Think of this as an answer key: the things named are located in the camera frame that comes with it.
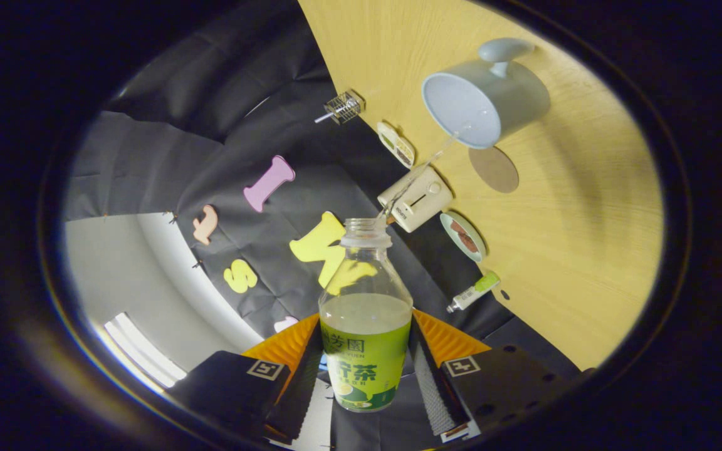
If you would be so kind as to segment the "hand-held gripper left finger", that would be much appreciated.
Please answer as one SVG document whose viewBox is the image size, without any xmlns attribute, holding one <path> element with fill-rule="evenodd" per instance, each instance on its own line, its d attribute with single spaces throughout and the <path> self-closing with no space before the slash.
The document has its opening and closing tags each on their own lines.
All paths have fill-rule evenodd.
<svg viewBox="0 0 722 451">
<path fill-rule="evenodd" d="M 168 390 L 176 402 L 252 438 L 298 439 L 323 356 L 313 314 L 241 354 L 217 351 Z"/>
</svg>

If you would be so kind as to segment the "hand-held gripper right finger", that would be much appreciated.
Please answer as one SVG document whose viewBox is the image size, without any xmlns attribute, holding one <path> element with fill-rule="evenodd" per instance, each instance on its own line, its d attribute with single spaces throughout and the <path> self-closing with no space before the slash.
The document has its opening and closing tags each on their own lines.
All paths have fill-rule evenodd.
<svg viewBox="0 0 722 451">
<path fill-rule="evenodd" d="M 427 417 L 443 443 L 516 427 L 578 385 L 521 346 L 489 346 L 413 310 L 409 352 Z"/>
</svg>

